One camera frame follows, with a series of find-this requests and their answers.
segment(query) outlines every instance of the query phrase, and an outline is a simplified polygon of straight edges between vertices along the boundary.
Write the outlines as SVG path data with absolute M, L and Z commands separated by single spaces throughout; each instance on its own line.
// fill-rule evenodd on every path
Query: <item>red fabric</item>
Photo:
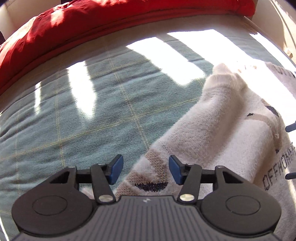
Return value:
M 74 0 L 29 20 L 0 46 L 0 94 L 45 61 L 86 41 L 197 14 L 252 16 L 253 0 Z

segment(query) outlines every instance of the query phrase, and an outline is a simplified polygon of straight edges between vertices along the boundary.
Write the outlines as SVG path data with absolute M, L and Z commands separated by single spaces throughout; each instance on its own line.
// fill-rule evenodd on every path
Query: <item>bed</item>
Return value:
M 198 101 L 213 66 L 244 59 L 296 71 L 246 17 L 194 15 L 94 38 L 3 85 L 0 240 L 18 234 L 14 201 L 66 166 L 85 169 L 120 153 L 125 164 L 114 190 Z

